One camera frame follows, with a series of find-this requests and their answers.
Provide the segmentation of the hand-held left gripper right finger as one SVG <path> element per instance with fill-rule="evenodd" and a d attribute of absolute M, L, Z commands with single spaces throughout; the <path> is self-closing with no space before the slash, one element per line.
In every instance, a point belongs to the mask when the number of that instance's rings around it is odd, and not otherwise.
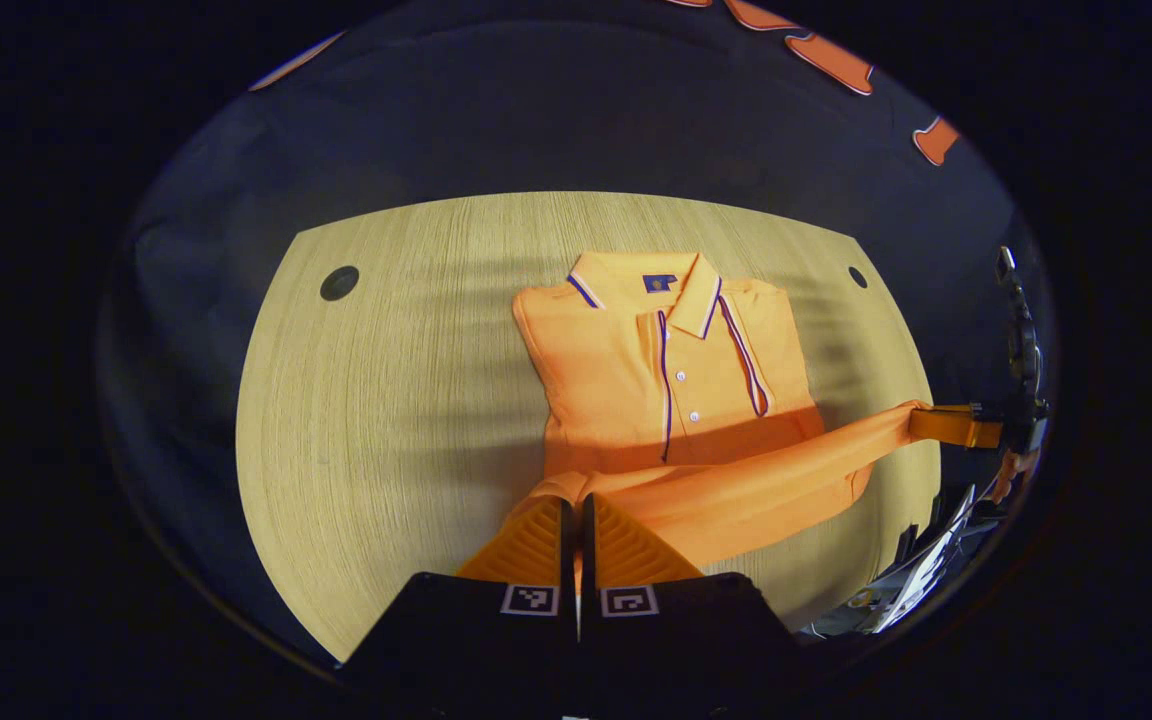
<path fill-rule="evenodd" d="M 705 575 L 607 498 L 582 506 L 579 700 L 768 703 L 799 643 L 753 582 Z"/>

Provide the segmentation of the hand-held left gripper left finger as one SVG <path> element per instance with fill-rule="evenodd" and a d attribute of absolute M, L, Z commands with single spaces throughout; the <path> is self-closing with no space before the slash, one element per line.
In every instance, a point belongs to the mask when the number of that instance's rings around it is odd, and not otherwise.
<path fill-rule="evenodd" d="M 369 703 L 550 703 L 576 646 L 573 509 L 508 521 L 460 574 L 407 579 L 338 682 Z"/>

